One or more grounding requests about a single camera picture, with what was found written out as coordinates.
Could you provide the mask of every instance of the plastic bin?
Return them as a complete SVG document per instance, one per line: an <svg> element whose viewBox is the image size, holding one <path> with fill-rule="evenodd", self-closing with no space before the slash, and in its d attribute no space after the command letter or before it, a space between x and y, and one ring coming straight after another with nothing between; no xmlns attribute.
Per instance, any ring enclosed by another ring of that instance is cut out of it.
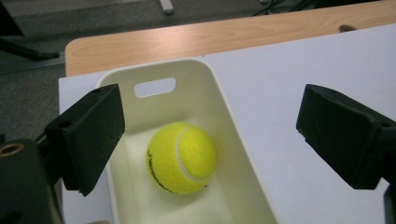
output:
<svg viewBox="0 0 396 224"><path fill-rule="evenodd" d="M124 67L99 86L119 83L126 131L107 166L115 223L276 223L233 125L213 71L185 59ZM207 187L179 196L149 176L147 145L163 125L187 121L204 129L218 151Z"/></svg>

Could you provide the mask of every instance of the brass screw hole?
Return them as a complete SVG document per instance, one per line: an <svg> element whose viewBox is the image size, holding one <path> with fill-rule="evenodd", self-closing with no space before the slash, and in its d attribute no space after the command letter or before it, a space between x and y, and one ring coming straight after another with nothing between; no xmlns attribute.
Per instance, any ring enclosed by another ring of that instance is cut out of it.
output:
<svg viewBox="0 0 396 224"><path fill-rule="evenodd" d="M12 156L23 149L22 143L11 143L0 147L0 157Z"/></svg>

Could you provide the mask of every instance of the gray carpet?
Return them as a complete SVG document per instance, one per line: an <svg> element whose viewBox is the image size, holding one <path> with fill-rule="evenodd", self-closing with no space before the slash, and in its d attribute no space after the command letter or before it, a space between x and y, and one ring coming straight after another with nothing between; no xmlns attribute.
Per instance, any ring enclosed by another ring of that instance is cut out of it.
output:
<svg viewBox="0 0 396 224"><path fill-rule="evenodd" d="M24 36L4 39L36 50L64 51L70 41L83 36L249 17L263 8L256 0L172 2L173 16L163 15L157 0L17 16L14 20ZM0 51L0 59L14 58L19 59ZM58 115L59 77L64 77L64 65L0 75L0 133L8 140L39 135Z"/></svg>

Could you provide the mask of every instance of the table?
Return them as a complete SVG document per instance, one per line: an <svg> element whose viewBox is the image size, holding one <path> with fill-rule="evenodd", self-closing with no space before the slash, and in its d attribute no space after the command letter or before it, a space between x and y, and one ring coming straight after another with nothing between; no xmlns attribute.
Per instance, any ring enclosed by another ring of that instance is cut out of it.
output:
<svg viewBox="0 0 396 224"><path fill-rule="evenodd" d="M343 24L364 29L395 22L396 1L386 0L85 37L66 47L66 76L336 34Z"/></svg>

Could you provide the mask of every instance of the cream-colored tray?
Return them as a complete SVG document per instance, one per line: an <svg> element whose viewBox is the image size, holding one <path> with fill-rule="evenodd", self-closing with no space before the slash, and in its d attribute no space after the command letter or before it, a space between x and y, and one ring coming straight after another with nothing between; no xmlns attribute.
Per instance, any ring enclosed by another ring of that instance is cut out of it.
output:
<svg viewBox="0 0 396 224"><path fill-rule="evenodd" d="M233 125L213 71L185 59L125 67L98 83L119 83L126 131L107 166L115 223L276 223ZM218 151L203 190L178 196L150 179L145 156L163 125L187 121L203 128Z"/></svg>

